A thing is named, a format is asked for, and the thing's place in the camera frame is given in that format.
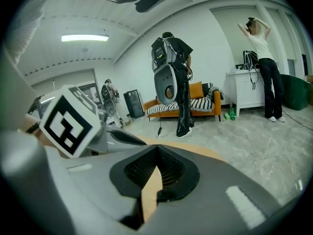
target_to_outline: woman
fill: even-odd
[[[113,91],[114,96],[115,96],[116,98],[118,98],[117,103],[115,104],[115,110],[116,110],[116,113],[117,113],[117,114],[115,114],[114,117],[112,118],[112,119],[114,120],[116,126],[119,127],[119,128],[122,128],[122,127],[123,127],[123,124],[120,122],[120,118],[122,119],[122,121],[124,121],[124,123],[125,123],[126,125],[129,125],[129,124],[131,123],[131,121],[130,121],[130,119],[127,117],[127,115],[126,115],[126,113],[125,113],[123,107],[121,107],[121,105],[120,105],[120,101],[121,101],[121,100],[119,99],[120,97],[119,97],[119,93],[118,93],[117,88],[113,85],[113,83],[111,82],[110,79],[107,79],[104,84],[105,84],[107,87],[109,87],[109,88]]]
[[[261,33],[261,26],[259,24],[266,28],[264,33]],[[264,81],[265,117],[272,122],[276,122],[276,119],[285,122],[286,119],[282,115],[284,86],[277,65],[266,42],[270,33],[270,26],[255,17],[249,18],[249,22],[246,25],[248,29],[245,29],[240,23],[238,27],[249,38],[258,56],[260,73]],[[272,80],[275,97],[271,88]]]

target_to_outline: marble floor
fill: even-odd
[[[284,107],[298,122],[313,129],[313,106],[301,111]],[[198,117],[192,134],[176,138],[176,118],[162,119],[159,139],[205,146],[219,153],[229,164],[267,189],[281,205],[301,194],[313,171],[313,131],[285,113],[286,122],[270,122],[262,108],[241,110],[235,121]],[[125,127],[134,134],[157,137],[158,118],[141,117]]]

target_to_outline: black pants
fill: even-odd
[[[265,95],[265,117],[275,118],[282,117],[282,102],[284,95],[284,85],[280,77],[279,70],[274,60],[269,58],[261,58],[259,60],[260,73],[264,81]],[[275,97],[272,91],[272,80],[275,90]]]
[[[189,131],[189,127],[194,125],[194,119],[191,116],[191,101],[189,93],[189,83],[185,70],[175,72],[177,80],[177,95],[175,101],[179,107],[179,118],[177,124],[176,136],[181,137]]]

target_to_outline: white dresser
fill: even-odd
[[[259,76],[254,90],[248,70],[233,70],[227,73],[230,107],[233,103],[236,104],[237,117],[239,117],[240,109],[264,106],[264,86],[260,69],[257,69],[257,72],[251,70],[250,73],[253,82],[256,82]]]

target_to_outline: black and white striped cushion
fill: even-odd
[[[212,112],[213,103],[212,100],[208,97],[197,98],[191,100],[191,110],[198,111],[198,112]],[[148,110],[146,110],[146,116],[161,113],[161,112],[168,112],[168,111],[177,111],[179,110],[178,105],[176,102],[171,103],[170,105],[163,105],[157,104],[152,106]]]

